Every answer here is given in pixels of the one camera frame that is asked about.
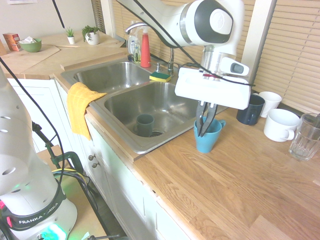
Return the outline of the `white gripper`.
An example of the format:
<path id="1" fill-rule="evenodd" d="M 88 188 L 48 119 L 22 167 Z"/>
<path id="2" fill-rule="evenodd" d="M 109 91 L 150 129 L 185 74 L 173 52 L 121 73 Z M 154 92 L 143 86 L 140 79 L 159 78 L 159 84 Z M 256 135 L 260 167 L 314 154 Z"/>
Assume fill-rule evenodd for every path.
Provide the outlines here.
<path id="1" fill-rule="evenodd" d="M 197 69 L 182 67 L 178 73 L 175 94 L 197 100 L 197 136 L 205 134 L 213 122 L 218 105 L 244 110 L 248 107 L 251 87 L 239 77 L 206 78 Z"/>

